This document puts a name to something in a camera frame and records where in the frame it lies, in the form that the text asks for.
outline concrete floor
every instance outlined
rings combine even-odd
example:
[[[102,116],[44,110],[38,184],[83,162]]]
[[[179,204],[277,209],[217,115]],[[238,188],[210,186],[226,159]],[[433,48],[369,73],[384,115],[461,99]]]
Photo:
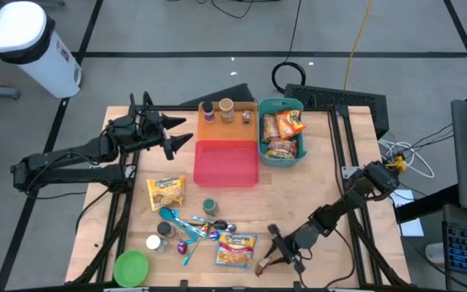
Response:
[[[238,14],[247,6],[216,2]],[[65,7],[45,6],[71,51],[79,50],[95,3],[66,0]],[[467,0],[452,3],[467,32]],[[128,104],[130,92],[138,102],[148,90],[155,104],[176,105],[246,82],[259,99],[281,96],[270,73],[283,58],[182,58],[177,52],[286,51],[297,4],[256,3],[246,18],[232,19],[210,2],[104,0],[88,52],[176,53],[172,58],[85,58],[82,90],[70,100],[54,147],[82,144],[98,135],[105,108]],[[293,50],[349,52],[365,6],[358,0],[304,0]],[[435,0],[375,0],[358,51],[466,52],[446,6]],[[342,88],[346,58],[291,61],[305,67],[308,85]],[[277,79],[280,84],[299,82],[296,72],[286,69]],[[18,101],[0,99],[0,268],[25,201],[11,185],[9,166],[43,151],[59,106],[59,100],[21,70],[0,62],[1,82],[15,85],[23,95]],[[348,90],[386,95],[390,131],[398,140],[414,142],[450,123],[451,100],[467,98],[467,58],[355,58]],[[456,182],[452,140],[424,148],[422,155],[436,177],[407,172],[401,178],[404,183],[431,193]],[[84,189],[47,187],[41,195]],[[82,203],[82,196],[36,203],[7,289],[63,283]],[[440,221],[440,214],[424,217],[426,236],[409,241],[419,250],[441,241]],[[405,254],[414,283],[444,288],[442,275],[408,247]]]

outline wooden tabletop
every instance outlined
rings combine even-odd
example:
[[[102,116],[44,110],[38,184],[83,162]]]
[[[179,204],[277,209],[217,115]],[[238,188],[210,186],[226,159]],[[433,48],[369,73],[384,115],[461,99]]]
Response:
[[[127,109],[126,106],[108,107],[105,121],[127,114]],[[365,165],[370,161],[379,160],[379,149],[369,109],[349,107],[349,112],[360,163]],[[166,114],[186,118],[185,123],[171,129],[169,134],[195,132],[197,112],[169,111]],[[267,230],[269,224],[277,224],[285,236],[306,222],[307,216],[316,208],[332,204],[340,198],[336,189],[328,115],[324,112],[304,112],[302,121],[307,126],[304,132],[306,158],[290,169],[271,168],[260,163],[259,184],[248,189],[203,188],[194,184],[192,173],[196,135],[178,151],[173,161],[165,159],[161,148],[141,152],[126,251],[142,251],[149,259],[150,268],[143,286],[179,286],[180,280],[187,279],[189,286],[291,287],[293,281],[298,281],[298,275],[286,264],[268,267],[261,277],[257,277],[254,271],[255,263],[264,257],[271,246]],[[345,142],[345,130],[341,119],[340,125]],[[344,144],[345,157],[349,157],[346,143]],[[156,226],[161,219],[158,212],[151,210],[146,180],[182,174],[186,175],[186,190],[184,204],[178,207],[180,218],[190,219],[194,214],[204,217],[203,200],[213,198],[220,208],[217,218],[235,223],[238,233],[259,236],[255,245],[254,264],[250,270],[215,265],[217,242],[201,242],[186,267],[182,266],[184,256],[176,251],[176,239],[169,241],[169,246],[163,253],[147,249],[145,240],[149,235],[156,234]],[[89,204],[104,190],[105,187],[100,184],[90,184],[84,205]],[[67,281],[78,277],[98,252],[104,238],[110,201],[111,195],[107,195],[99,204],[90,208],[81,220],[66,275]],[[370,202],[368,208],[375,245],[399,276],[409,282],[409,272],[391,201]],[[350,243],[346,216],[339,220],[337,229]],[[320,236],[311,250],[313,260],[304,261],[306,271],[303,274],[303,280],[309,287],[323,287],[329,281],[349,273],[351,256],[347,246],[336,233],[327,238]],[[106,280],[112,277],[115,252],[116,247],[109,253]],[[366,279],[367,282],[372,282],[368,254],[363,245],[362,252]],[[356,273],[334,286],[357,287]]]

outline spice jar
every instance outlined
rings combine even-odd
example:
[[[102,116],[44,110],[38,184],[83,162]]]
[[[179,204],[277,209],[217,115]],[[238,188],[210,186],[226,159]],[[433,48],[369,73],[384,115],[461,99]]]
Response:
[[[214,122],[214,106],[211,101],[205,101],[201,108],[203,109],[204,120],[206,122]]]
[[[242,113],[242,123],[245,125],[251,124],[251,112],[249,110],[245,110]]]
[[[217,207],[217,203],[215,200],[208,198],[203,202],[203,211],[206,214],[210,216],[216,216],[217,209],[218,207]]]
[[[231,99],[223,98],[219,101],[219,109],[221,110],[221,121],[223,123],[234,121],[234,102]]]
[[[167,245],[169,245],[169,242],[158,235],[153,234],[147,238],[145,245],[147,245],[147,248],[152,251],[163,252]]]
[[[172,228],[172,226],[165,221],[158,224],[157,230],[161,236],[165,236],[166,238],[173,238],[176,236],[176,231],[174,231],[174,228]]]

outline white paper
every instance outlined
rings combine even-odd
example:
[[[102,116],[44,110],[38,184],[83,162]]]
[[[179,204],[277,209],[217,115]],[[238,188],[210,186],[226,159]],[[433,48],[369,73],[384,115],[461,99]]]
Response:
[[[413,202],[413,194],[411,190],[396,190],[394,191],[390,197],[394,201],[394,205],[396,208]],[[421,220],[413,219],[411,221],[405,222],[401,224],[401,230],[403,231],[403,235],[409,237],[422,237],[425,236],[424,232],[422,232]]]

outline snack bag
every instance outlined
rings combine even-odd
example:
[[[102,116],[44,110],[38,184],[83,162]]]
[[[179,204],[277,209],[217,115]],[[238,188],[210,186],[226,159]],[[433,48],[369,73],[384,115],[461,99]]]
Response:
[[[262,141],[269,143],[272,139],[279,137],[279,131],[276,128],[276,119],[271,114],[263,116],[263,137]]]
[[[306,128],[306,125],[299,120],[300,114],[300,110],[296,109],[276,113],[276,126],[282,139],[287,140]]]
[[[221,232],[216,250],[216,264],[249,269],[253,250],[257,243],[256,234],[231,234]]]
[[[183,205],[185,176],[176,178],[148,179],[147,187],[152,211],[168,206],[173,202]]]
[[[276,159],[294,159],[297,156],[297,141],[274,139],[268,146],[266,156]]]

